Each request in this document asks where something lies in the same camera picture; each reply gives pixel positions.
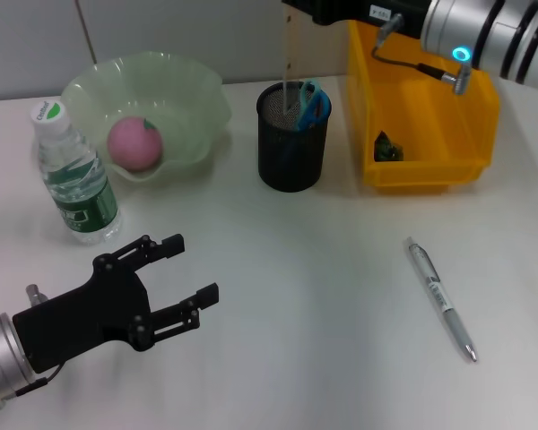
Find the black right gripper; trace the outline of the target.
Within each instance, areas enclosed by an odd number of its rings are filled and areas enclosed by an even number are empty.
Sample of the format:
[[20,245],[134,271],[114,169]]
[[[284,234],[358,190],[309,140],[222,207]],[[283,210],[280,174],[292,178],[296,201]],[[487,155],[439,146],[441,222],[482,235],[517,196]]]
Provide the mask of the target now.
[[423,23],[430,8],[429,0],[282,0],[299,11],[312,11],[315,23],[330,25],[339,21],[360,21],[382,27],[400,15],[398,32],[413,39],[421,38]]

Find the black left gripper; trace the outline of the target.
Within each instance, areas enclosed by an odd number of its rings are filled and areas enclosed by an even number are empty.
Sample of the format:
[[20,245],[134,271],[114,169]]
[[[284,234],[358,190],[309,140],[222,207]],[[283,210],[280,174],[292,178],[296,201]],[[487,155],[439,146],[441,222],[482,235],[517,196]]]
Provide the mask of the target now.
[[151,312],[147,290],[136,274],[184,252],[180,234],[160,243],[143,235],[96,258],[84,285],[15,314],[13,326],[32,370],[46,372],[105,342],[119,340],[142,350],[198,329],[200,312],[219,302],[216,283]]

